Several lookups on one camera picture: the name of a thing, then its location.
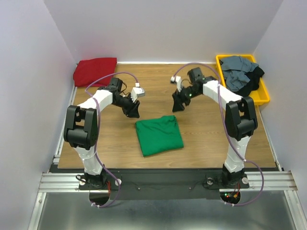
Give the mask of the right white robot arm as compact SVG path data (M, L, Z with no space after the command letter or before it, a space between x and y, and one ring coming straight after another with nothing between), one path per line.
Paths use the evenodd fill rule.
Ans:
M205 77L200 68L188 72L190 86L182 85L182 78L174 75L170 82L177 89L172 94L173 112L184 111L192 98L204 95L220 106L222 122L229 143L226 160L222 167L221 183L226 187L237 184L244 178L246 150L251 136L258 127L254 101L251 97L239 96L212 76Z

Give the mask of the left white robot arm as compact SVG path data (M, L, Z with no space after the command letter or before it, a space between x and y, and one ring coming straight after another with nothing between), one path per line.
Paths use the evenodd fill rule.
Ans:
M112 78L106 87L100 87L95 94L79 105L67 108L63 138L78 153L84 175L78 175L80 185L102 189L106 185L106 170L97 154L97 142L100 131L101 112L109 105L120 107L126 117L139 118L139 97L145 90L138 82L127 95L123 94L124 82Z

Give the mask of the green t shirt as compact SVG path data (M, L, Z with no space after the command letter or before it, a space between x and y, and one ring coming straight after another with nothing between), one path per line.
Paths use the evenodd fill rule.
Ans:
M135 123L136 134L144 157L184 147L177 118L166 115Z

